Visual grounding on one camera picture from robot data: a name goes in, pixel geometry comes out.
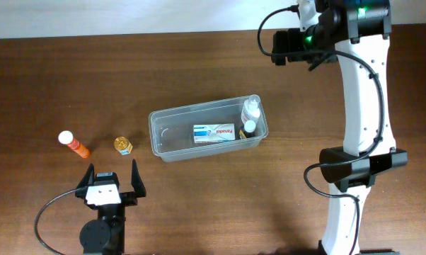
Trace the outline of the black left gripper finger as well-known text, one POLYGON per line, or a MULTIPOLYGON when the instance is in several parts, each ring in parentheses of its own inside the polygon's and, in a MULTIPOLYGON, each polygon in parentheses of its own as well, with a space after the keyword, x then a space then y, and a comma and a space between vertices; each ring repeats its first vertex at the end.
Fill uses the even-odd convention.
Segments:
POLYGON ((141 176, 139 175, 139 170, 137 166, 137 162, 135 159, 132 160, 132 179, 131 185, 134 189, 134 193, 137 198, 146 197, 146 188, 142 181, 141 176))
POLYGON ((79 189, 79 188, 89 187, 93 183, 94 176, 95 176, 94 165, 89 164, 87 171, 84 174, 84 177, 80 180, 76 188, 79 189))

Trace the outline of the white blue medicine box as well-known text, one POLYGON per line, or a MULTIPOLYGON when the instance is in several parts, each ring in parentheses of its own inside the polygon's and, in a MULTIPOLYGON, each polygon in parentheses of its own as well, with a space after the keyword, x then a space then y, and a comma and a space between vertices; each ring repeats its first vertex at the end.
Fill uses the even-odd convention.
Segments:
POLYGON ((235 140, 233 123, 214 125, 193 125, 194 143, 219 143, 235 140))

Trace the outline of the white spray bottle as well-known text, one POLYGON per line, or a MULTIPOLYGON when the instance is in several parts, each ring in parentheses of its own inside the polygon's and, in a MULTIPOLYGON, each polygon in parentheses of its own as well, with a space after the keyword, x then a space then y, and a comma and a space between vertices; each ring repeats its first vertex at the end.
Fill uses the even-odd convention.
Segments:
POLYGON ((260 97, 255 94, 251 95, 243 103, 241 111, 241 121, 243 124, 245 124, 249 120, 258 123, 260 116, 260 97))

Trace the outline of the clear plastic container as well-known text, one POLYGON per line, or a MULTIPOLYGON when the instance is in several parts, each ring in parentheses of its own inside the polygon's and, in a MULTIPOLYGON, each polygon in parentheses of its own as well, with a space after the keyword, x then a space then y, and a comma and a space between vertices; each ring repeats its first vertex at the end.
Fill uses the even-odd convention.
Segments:
POLYGON ((154 111, 149 115, 149 133, 153 153, 165 162, 174 162, 256 147, 269 129, 260 97, 254 94, 154 111), (238 132, 245 101, 250 98, 260 109, 254 137, 241 139, 235 134, 230 142, 195 142, 195 125, 232 124, 238 132))

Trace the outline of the dark bottle white cap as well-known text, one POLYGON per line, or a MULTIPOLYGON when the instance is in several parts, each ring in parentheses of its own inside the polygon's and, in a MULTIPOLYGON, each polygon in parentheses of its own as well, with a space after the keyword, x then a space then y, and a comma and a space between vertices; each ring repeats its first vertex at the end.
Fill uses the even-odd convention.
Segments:
POLYGON ((241 140, 255 137, 256 123, 253 120, 248 120, 241 126, 238 136, 241 140))

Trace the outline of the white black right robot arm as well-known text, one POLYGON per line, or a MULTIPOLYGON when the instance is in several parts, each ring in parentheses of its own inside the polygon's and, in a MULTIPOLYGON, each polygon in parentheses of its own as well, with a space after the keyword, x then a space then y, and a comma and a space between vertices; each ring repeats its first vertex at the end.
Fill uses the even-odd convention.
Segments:
POLYGON ((378 175, 405 166, 388 114, 386 65, 391 34, 389 1, 298 1, 299 27, 274 34, 276 65, 338 62, 345 100, 345 137, 323 149, 318 168, 328 182, 326 230, 320 254, 358 254, 363 207, 378 175))

